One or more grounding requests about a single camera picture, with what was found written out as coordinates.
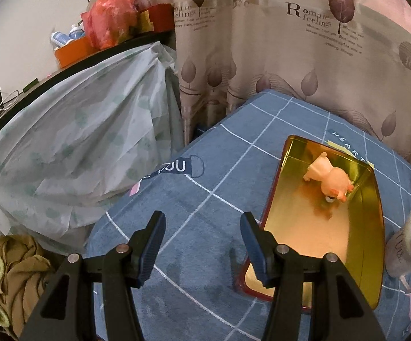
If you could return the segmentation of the blue checked tablecloth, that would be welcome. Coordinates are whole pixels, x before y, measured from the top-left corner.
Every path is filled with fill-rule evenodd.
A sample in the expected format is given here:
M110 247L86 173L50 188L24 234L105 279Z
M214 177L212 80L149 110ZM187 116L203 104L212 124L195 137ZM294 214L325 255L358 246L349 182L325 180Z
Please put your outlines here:
M192 142L164 172L141 181L94 226L89 256L107 253L156 210L167 228L150 279L133 292L146 340L259 340L268 302L241 292L241 214L263 214L288 136L335 141L375 167L385 231L411 211L411 165L345 119L269 90Z

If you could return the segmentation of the orange storage box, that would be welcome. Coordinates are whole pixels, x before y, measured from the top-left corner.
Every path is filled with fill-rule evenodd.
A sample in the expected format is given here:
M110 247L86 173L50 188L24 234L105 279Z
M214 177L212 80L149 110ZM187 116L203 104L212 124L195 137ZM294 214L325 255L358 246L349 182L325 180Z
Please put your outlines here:
M66 68L86 59L96 52L98 52L98 50L94 48L92 44L90 44L89 39L84 36L71 41L64 47L55 49L54 55L57 58L59 68Z

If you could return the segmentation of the beige leaf print curtain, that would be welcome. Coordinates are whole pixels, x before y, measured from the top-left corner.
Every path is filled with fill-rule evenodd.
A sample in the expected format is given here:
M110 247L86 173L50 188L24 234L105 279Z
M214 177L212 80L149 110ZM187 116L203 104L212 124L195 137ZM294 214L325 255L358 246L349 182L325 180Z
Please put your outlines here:
M406 0L137 0L173 7L184 135L273 89L326 109L411 164Z

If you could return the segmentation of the red plastic bag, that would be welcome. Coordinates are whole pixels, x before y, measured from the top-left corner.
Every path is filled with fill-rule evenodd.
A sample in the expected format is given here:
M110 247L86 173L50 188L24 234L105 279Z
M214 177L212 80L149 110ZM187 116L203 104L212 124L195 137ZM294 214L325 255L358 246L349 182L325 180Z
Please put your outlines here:
M96 0L81 15L86 37L98 50L130 39L138 26L136 0Z

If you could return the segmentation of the brown crumpled cloth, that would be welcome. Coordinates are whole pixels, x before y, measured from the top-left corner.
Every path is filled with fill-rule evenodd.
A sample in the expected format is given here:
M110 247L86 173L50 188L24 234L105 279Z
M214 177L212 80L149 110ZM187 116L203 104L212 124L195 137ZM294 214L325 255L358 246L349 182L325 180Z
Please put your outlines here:
M18 340L56 269L29 235L0 236L0 327Z

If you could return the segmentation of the orange rubber toy animal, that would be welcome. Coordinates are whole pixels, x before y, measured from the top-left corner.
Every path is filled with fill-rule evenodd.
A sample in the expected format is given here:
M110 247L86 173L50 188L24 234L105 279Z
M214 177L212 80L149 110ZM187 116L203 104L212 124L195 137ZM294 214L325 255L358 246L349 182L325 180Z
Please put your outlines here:
M326 152L322 152L309 164L303 175L303 180L306 182L318 181L320 190L327 202L334 200L346 202L347 195L354 190L354 184L348 174L343 169L333 166Z

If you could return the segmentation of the pink ceramic mug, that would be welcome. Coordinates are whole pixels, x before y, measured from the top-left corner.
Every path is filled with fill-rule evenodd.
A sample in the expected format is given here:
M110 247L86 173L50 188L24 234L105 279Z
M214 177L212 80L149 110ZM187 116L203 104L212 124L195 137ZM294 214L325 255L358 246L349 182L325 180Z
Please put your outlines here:
M387 274L397 278L411 293L411 251L404 228L398 230L385 246L384 264Z

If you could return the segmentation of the pale green plastic cover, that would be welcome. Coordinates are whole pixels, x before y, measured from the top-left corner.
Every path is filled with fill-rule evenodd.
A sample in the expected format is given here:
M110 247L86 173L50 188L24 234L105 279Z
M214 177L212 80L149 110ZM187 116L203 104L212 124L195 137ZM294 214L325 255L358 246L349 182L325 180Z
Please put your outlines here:
M0 131L0 235L81 250L98 219L184 146L176 52L160 42L63 80Z

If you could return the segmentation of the gold red tin box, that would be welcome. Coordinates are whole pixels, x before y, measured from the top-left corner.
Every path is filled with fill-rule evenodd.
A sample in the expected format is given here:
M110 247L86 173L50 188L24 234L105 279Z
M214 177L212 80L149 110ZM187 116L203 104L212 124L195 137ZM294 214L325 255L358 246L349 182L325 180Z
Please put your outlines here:
M346 202L327 202L317 181L303 179L325 152L354 184ZM381 297L385 233L381 197L373 168L327 145L291 135L269 193L263 229L301 255L335 253L353 276L371 308Z

